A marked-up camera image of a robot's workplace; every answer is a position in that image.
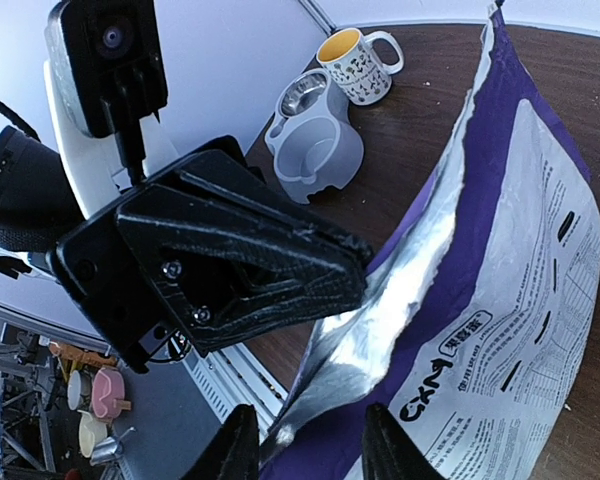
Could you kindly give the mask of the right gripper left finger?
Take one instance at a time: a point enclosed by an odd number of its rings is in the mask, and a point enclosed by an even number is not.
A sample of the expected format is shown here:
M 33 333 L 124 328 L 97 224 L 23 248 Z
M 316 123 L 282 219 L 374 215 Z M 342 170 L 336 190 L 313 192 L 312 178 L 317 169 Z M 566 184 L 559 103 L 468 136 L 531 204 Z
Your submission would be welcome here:
M 255 408 L 234 408 L 197 461 L 198 479 L 258 479 L 259 429 Z

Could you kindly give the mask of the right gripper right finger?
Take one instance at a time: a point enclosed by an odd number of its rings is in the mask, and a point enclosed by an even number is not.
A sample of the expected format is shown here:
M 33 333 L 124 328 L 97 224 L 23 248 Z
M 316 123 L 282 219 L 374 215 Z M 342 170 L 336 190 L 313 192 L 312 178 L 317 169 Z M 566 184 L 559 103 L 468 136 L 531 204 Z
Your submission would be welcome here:
M 442 480 L 387 407 L 369 405 L 362 436 L 363 478 L 370 480 Z

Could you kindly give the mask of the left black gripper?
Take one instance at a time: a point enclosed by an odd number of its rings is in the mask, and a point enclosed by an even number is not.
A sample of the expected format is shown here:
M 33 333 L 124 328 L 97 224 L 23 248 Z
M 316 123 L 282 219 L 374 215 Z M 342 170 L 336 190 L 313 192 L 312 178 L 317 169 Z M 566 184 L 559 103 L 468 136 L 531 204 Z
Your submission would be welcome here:
M 81 223 L 49 263 L 142 374 L 164 343 L 157 329 L 207 353 L 358 308 L 372 254 L 271 190 L 225 135 Z

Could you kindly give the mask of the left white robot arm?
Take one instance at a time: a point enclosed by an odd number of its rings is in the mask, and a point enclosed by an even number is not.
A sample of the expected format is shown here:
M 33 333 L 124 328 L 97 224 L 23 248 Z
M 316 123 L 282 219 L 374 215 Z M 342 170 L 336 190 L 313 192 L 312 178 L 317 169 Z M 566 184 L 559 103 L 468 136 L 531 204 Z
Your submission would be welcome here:
M 372 248 L 272 191 L 232 136 L 85 218 L 59 155 L 0 114 L 0 248 L 41 254 L 132 370 L 173 333 L 207 354 L 361 305 Z

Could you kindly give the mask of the purple pet food bag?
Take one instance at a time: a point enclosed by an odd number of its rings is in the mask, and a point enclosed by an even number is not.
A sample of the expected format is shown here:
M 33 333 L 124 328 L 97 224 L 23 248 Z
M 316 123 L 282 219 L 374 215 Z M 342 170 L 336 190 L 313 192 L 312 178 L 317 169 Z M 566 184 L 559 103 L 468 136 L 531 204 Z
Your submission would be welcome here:
M 600 279 L 590 172 L 502 8 L 443 154 L 372 262 L 363 305 L 319 320 L 261 446 L 264 479 L 371 479 L 380 404 L 410 479 L 527 479 L 580 369 Z

